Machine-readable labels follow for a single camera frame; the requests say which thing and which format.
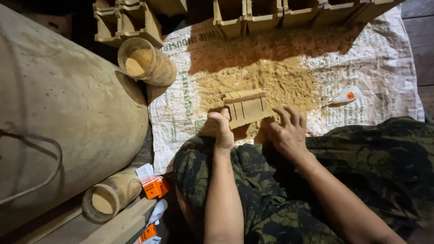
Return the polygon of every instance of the camouflage pants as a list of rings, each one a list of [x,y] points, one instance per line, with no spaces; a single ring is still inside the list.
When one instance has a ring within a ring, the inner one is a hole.
[[[213,138],[192,138],[174,160],[180,192],[204,218]],[[377,126],[350,125],[306,138],[336,178],[402,238],[434,217],[434,125],[410,117]],[[231,152],[244,214],[245,243],[343,243],[329,227],[307,182],[272,147],[244,144]]]

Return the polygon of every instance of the sawdust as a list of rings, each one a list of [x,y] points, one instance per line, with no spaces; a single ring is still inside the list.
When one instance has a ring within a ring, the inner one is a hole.
[[[132,52],[125,62],[127,73],[131,76],[139,76],[143,74],[151,65],[152,50],[139,49]]]
[[[116,209],[116,202],[113,196],[101,187],[97,187],[93,192],[92,205],[103,214],[113,214]]]
[[[299,66],[297,57],[286,58],[282,61],[260,59],[246,67],[228,67],[216,73],[201,77],[199,94],[201,96],[200,109],[209,112],[222,107],[220,94],[249,89],[263,89],[267,92],[267,106],[273,108],[291,105],[304,116],[307,112],[319,108],[319,98],[314,91],[316,84],[308,70]],[[246,138],[257,134],[260,125],[249,126]]]

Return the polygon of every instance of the left hand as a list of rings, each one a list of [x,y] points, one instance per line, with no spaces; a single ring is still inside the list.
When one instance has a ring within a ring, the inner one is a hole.
[[[224,108],[220,113],[211,112],[208,118],[217,121],[217,139],[214,146],[215,149],[231,150],[234,146],[233,133],[229,128],[230,114],[229,109]]]

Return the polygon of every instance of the right hand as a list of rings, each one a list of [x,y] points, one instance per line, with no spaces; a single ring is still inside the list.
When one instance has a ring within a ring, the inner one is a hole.
[[[291,106],[273,108],[280,116],[280,125],[270,124],[269,135],[274,147],[295,166],[313,154],[306,148],[306,119]]]

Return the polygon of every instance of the person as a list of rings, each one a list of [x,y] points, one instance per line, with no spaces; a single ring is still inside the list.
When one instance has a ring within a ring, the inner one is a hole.
[[[410,117],[306,138],[290,106],[263,123],[273,146],[234,148],[229,112],[216,138],[188,140],[174,158],[183,214],[199,242],[406,243],[434,216],[434,126]]]

